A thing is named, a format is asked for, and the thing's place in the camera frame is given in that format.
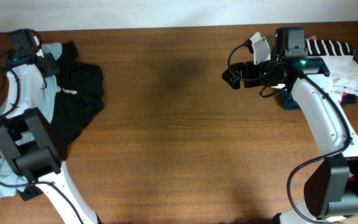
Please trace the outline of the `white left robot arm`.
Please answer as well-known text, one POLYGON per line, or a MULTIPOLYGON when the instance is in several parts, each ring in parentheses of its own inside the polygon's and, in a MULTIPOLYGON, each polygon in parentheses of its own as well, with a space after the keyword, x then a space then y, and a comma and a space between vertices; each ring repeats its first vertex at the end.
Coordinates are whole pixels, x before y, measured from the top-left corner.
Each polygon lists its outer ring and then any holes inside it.
POLYGON ((32 29, 9 33, 12 50, 2 70, 9 80, 6 109, 0 115, 0 151, 24 187, 44 193, 65 223, 100 223, 71 180, 67 148, 39 109, 45 79, 58 72, 42 39, 32 29))

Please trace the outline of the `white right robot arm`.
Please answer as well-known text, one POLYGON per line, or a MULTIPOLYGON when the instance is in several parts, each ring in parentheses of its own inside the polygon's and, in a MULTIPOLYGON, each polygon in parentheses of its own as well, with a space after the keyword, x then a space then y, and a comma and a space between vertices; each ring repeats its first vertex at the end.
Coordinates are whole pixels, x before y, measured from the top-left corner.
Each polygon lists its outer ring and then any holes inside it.
POLYGON ((329 58, 353 54, 345 42, 305 37, 302 26, 275 31, 270 48, 260 33, 243 46, 254 56, 248 62, 227 63, 222 78, 231 88, 274 88, 289 92, 303 112, 318 147, 318 168, 305 182, 303 200, 278 213, 273 222, 342 223, 358 216, 358 135, 331 88, 329 58))

